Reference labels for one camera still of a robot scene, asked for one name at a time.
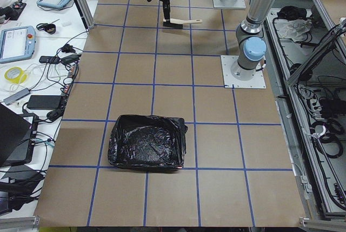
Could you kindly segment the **cream hand brush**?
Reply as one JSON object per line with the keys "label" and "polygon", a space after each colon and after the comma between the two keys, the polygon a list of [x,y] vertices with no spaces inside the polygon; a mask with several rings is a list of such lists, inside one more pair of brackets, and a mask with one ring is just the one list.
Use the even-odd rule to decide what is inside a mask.
{"label": "cream hand brush", "polygon": [[202,22],[203,21],[201,19],[182,20],[182,19],[171,18],[169,21],[164,19],[163,26],[167,28],[173,28],[173,29],[183,29],[183,25],[201,24]]}

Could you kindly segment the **black scissors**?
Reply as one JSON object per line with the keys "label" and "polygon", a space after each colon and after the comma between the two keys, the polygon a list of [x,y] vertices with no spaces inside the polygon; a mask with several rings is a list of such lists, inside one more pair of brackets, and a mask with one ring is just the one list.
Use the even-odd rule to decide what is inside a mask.
{"label": "black scissors", "polygon": [[43,28],[44,28],[44,26],[45,26],[46,24],[50,24],[50,23],[39,23],[39,24],[36,25],[36,29],[39,30],[39,31],[43,31]]}

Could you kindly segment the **black bag lined bin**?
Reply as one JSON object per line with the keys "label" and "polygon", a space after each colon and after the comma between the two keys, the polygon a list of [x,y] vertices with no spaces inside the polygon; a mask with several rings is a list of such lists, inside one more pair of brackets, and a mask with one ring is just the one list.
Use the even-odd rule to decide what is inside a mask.
{"label": "black bag lined bin", "polygon": [[108,161],[123,169],[183,168],[187,131],[180,117],[120,115],[110,134]]}

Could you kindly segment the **yellow tape roll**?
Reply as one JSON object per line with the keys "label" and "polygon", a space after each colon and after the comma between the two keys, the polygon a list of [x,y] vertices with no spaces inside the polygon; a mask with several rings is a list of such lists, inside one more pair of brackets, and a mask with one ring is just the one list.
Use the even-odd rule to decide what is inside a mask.
{"label": "yellow tape roll", "polygon": [[12,67],[5,72],[5,79],[13,84],[21,84],[26,78],[26,72],[20,67]]}

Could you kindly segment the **black laptop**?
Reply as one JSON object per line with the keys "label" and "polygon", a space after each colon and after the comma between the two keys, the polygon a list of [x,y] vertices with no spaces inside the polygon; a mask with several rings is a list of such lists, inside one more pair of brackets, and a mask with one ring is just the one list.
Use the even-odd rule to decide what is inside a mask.
{"label": "black laptop", "polygon": [[37,120],[34,113],[17,114],[1,105],[1,167],[31,162]]}

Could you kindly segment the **black power adapter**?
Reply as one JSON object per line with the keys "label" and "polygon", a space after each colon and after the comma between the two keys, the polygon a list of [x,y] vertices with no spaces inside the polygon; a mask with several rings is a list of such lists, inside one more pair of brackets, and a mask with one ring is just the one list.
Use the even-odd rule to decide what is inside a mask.
{"label": "black power adapter", "polygon": [[54,110],[59,107],[61,100],[60,95],[31,95],[26,107],[32,110]]}

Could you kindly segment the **white cloth pile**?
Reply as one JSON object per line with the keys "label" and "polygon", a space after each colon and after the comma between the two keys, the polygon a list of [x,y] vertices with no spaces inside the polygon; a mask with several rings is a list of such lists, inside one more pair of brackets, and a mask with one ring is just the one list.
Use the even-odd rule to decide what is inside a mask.
{"label": "white cloth pile", "polygon": [[312,22],[303,19],[288,21],[278,30],[279,38],[291,39],[294,42],[305,40],[305,34],[311,30]]}

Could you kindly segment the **small black bowl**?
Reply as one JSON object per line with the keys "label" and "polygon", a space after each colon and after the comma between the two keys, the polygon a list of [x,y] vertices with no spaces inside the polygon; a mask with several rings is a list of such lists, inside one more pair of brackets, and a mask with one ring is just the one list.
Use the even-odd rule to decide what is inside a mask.
{"label": "small black bowl", "polygon": [[56,33],[56,25],[53,23],[46,24],[43,28],[43,30],[48,33],[49,35],[53,35]]}

